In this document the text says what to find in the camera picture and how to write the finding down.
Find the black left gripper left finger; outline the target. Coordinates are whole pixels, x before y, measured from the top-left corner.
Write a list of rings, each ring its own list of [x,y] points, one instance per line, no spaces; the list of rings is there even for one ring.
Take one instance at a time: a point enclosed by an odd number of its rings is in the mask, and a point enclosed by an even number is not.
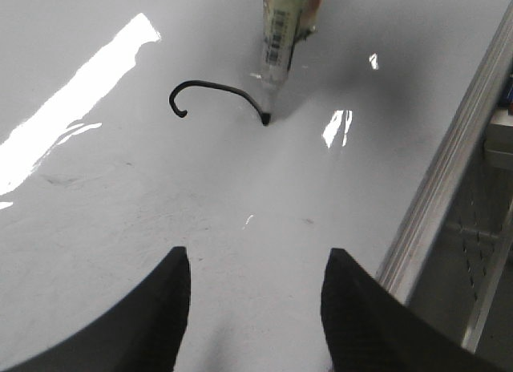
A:
[[[174,247],[127,296],[13,371],[172,371],[188,324],[191,271]]]

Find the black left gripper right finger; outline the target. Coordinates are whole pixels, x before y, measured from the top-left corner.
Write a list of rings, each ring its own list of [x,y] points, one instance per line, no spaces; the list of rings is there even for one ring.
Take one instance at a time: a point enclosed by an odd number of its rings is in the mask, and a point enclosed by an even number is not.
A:
[[[344,249],[332,249],[321,321],[336,371],[500,371],[460,345],[473,294],[454,257],[429,260],[402,304]]]

